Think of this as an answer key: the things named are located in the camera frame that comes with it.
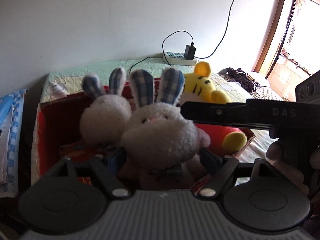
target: yellow stuffed animal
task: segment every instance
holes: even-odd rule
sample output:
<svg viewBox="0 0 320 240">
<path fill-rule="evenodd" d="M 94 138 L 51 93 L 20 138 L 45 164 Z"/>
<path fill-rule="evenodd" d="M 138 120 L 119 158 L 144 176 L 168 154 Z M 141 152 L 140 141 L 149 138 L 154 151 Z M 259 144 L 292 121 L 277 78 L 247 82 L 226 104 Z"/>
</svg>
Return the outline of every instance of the yellow stuffed animal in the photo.
<svg viewBox="0 0 320 240">
<path fill-rule="evenodd" d="M 210 74 L 209 63 L 199 62 L 193 73 L 184 75 L 184 90 L 179 102 L 181 106 L 186 101 L 215 104 L 231 102 L 227 94 L 216 90 L 213 81 L 209 78 Z M 235 153 L 247 143 L 246 135 L 239 128 L 207 124 L 196 124 L 196 126 L 209 134 L 211 138 L 209 149 L 219 156 Z"/>
</svg>

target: gray ribbed surface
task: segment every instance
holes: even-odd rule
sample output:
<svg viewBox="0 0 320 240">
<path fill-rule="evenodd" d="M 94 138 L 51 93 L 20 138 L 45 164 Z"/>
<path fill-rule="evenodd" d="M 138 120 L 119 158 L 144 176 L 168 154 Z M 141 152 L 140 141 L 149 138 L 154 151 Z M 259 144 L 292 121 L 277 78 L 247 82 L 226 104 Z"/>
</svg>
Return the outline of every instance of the gray ribbed surface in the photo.
<svg viewBox="0 0 320 240">
<path fill-rule="evenodd" d="M 283 235 L 250 233 L 227 220 L 218 205 L 200 201 L 189 191 L 138 191 L 115 201 L 94 225 L 67 236 L 45 236 L 29 231 L 22 240 L 306 240 L 302 230 Z"/>
</svg>

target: electrical outlet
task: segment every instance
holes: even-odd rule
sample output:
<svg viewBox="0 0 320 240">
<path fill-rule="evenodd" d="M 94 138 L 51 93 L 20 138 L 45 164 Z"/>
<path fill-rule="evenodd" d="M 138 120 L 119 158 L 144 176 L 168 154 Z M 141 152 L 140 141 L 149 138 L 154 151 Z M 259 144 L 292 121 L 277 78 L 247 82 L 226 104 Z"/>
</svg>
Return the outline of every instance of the electrical outlet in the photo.
<svg viewBox="0 0 320 240">
<path fill-rule="evenodd" d="M 196 58 L 194 58 L 192 60 L 185 59 L 183 53 L 165 52 L 164 55 L 166 56 L 170 65 L 195 66 L 198 62 L 198 60 Z M 164 55 L 163 55 L 162 60 L 165 63 L 167 63 Z"/>
</svg>

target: blue checkered cloth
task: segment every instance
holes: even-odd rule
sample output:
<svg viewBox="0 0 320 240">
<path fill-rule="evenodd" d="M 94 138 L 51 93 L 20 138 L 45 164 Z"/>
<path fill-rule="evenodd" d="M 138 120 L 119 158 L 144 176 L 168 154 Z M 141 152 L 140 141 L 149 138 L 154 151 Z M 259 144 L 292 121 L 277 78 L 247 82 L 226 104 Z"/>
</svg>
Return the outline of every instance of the blue checkered cloth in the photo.
<svg viewBox="0 0 320 240">
<path fill-rule="evenodd" d="M 18 151 L 22 122 L 22 111 L 26 89 L 9 94 L 13 97 L 13 114 L 9 133 L 7 157 L 7 183 L 0 185 L 0 198 L 16 197 L 18 195 Z"/>
<path fill-rule="evenodd" d="M 175 105 L 183 90 L 183 85 L 184 75 L 180 70 L 165 69 L 162 73 L 157 101 Z"/>
<path fill-rule="evenodd" d="M 92 100 L 105 95 L 105 90 L 101 86 L 99 78 L 94 74 L 86 75 L 83 78 L 82 88 L 84 93 Z"/>
<path fill-rule="evenodd" d="M 137 102 L 140 107 L 153 103 L 153 76 L 149 72 L 143 69 L 132 72 L 130 75 L 130 87 L 133 93 L 137 93 Z"/>
<path fill-rule="evenodd" d="M 116 68 L 112 71 L 109 78 L 109 94 L 119 95 L 120 87 L 124 85 L 124 82 L 125 70 L 123 68 Z"/>
</svg>

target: rabbit ear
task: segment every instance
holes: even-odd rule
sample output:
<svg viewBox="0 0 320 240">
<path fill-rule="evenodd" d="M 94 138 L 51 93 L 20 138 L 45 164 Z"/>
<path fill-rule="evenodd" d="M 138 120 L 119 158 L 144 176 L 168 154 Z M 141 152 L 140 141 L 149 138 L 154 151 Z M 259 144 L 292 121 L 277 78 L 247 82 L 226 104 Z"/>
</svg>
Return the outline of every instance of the rabbit ear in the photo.
<svg viewBox="0 0 320 240">
<path fill-rule="evenodd" d="M 176 105 L 183 91 L 184 76 L 180 70 L 166 68 L 162 71 L 157 102 Z"/>
<path fill-rule="evenodd" d="M 122 91 L 125 83 L 125 69 L 116 68 L 112 71 L 109 78 L 109 94 L 111 95 L 122 95 Z"/>
<path fill-rule="evenodd" d="M 82 81 L 82 88 L 84 93 L 92 100 L 106 94 L 106 91 L 100 84 L 100 80 L 96 74 L 85 75 Z"/>
<path fill-rule="evenodd" d="M 129 83 L 136 106 L 143 107 L 153 103 L 154 81 L 149 72 L 142 69 L 132 72 Z"/>
</svg>

